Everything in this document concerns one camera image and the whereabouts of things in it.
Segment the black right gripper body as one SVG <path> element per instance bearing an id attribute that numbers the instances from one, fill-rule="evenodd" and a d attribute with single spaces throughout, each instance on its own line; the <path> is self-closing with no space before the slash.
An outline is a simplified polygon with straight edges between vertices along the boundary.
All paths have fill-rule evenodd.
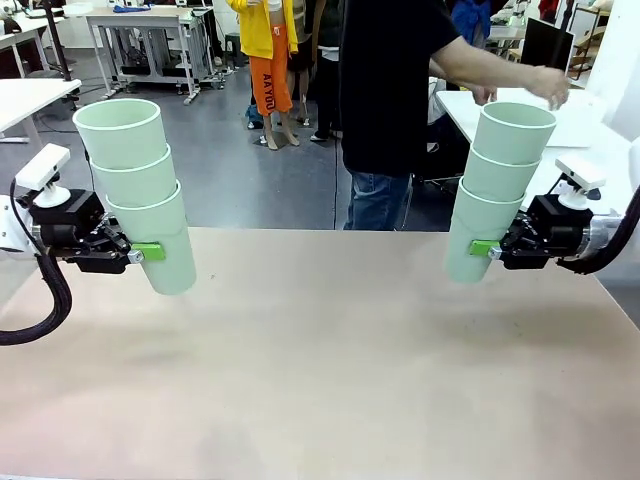
<path id="1" fill-rule="evenodd" d="M 593 217 L 589 209 L 575 210 L 562 205 L 557 194 L 535 196 L 526 212 L 544 238 L 548 260 L 576 254 Z M 504 263 L 504 267 L 507 270 L 540 270 L 546 263 Z"/>

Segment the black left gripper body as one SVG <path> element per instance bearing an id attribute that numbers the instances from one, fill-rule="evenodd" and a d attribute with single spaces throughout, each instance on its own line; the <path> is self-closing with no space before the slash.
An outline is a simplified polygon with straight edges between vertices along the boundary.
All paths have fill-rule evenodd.
<path id="1" fill-rule="evenodd" d="M 29 208 L 36 239 L 54 257 L 77 265 L 85 273 L 122 274 L 128 263 L 91 260 L 82 247 L 82 240 L 96 228 L 105 213 L 98 195 L 82 189 L 72 189 L 70 198 L 58 206 L 34 204 Z"/>

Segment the person's left hand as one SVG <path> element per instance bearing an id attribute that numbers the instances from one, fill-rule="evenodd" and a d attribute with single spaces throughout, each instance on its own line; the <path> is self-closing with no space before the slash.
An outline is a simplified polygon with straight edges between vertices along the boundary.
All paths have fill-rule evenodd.
<path id="1" fill-rule="evenodd" d="M 570 84 L 563 71 L 544 66 L 533 68 L 528 90 L 548 102 L 551 110 L 560 109 L 568 100 Z"/>

